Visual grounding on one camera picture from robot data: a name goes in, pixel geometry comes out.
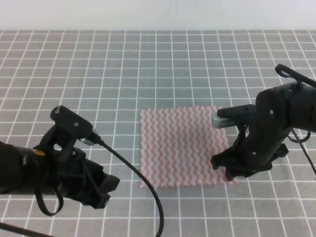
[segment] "towel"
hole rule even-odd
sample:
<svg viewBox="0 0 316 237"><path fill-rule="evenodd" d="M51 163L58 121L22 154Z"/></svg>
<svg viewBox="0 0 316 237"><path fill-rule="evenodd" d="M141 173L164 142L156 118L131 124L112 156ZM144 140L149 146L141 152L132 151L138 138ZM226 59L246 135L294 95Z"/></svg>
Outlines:
<svg viewBox="0 0 316 237"><path fill-rule="evenodd" d="M225 130L211 125L218 109L140 110L140 171L153 187L236 183L227 181L224 167L214 170L210 163L229 147Z"/></svg>

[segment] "zigzag pattern fabric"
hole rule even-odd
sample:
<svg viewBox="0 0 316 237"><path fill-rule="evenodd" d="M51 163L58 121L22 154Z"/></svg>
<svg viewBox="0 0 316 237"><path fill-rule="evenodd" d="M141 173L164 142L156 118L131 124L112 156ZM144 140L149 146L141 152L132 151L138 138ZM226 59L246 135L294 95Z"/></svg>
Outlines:
<svg viewBox="0 0 316 237"><path fill-rule="evenodd" d="M225 168L210 159L227 149L224 129L211 117L219 107L140 110L140 171L154 187L224 184ZM140 187L146 184L141 180Z"/></svg>

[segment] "grid mat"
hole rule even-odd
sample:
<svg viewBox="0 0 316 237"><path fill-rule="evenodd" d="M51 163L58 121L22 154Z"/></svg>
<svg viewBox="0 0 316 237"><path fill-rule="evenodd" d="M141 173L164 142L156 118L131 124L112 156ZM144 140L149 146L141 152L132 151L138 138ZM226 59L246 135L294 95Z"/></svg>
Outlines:
<svg viewBox="0 0 316 237"><path fill-rule="evenodd" d="M290 81L277 76L278 63L315 78L315 42L316 31L0 31L0 140L33 147L63 104L138 167L138 109L254 103ZM236 128L227 134L232 143ZM315 141L306 142L313 161ZM163 236L316 236L315 177L298 144L286 144L289 155L270 172L236 185L157 188ZM54 236L154 236L158 212L138 177L101 147L77 147L121 179L105 210L65 200L50 218L32 196L2 195L1 220ZM57 207L54 197L46 203Z"/></svg>

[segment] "cable connector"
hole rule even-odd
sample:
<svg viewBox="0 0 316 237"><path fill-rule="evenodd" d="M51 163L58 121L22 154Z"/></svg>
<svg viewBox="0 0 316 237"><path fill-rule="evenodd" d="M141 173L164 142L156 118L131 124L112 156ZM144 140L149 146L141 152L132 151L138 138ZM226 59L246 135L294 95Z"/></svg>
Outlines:
<svg viewBox="0 0 316 237"><path fill-rule="evenodd" d="M97 130L95 128L93 128L92 133L86 137L86 138L82 138L80 139L81 142L85 143L88 146L94 146L95 144L102 144L103 140L100 137L100 135L98 134Z"/></svg>

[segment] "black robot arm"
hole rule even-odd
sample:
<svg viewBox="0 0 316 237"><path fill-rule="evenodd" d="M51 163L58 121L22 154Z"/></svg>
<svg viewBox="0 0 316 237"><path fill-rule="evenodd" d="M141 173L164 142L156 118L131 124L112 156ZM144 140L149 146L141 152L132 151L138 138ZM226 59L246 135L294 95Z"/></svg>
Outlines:
<svg viewBox="0 0 316 237"><path fill-rule="evenodd" d="M258 94L256 105L221 109L212 119L215 128L236 125L239 129L234 144L211 158L214 169L226 167L228 180L270 170L272 161L287 155L283 141L294 128L309 132L297 143L316 131L316 82L281 64L276 72L296 82L264 90Z"/></svg>
<svg viewBox="0 0 316 237"><path fill-rule="evenodd" d="M101 165L86 159L85 153L74 147L77 140L90 146L98 144L132 169L148 186L159 211L156 237L161 236L164 226L161 202L150 182L138 169L105 144L93 130L92 124L66 107L58 106L53 109L51 118L55 124L33 149L0 142L0 194L35 194L40 210L48 216L53 216L62 209L63 197L95 209L105 208L110 199L108 193L116 189L119 178L103 172ZM55 212L46 208L44 194L57 196L59 207ZM0 229L25 236L48 237L1 222Z"/></svg>

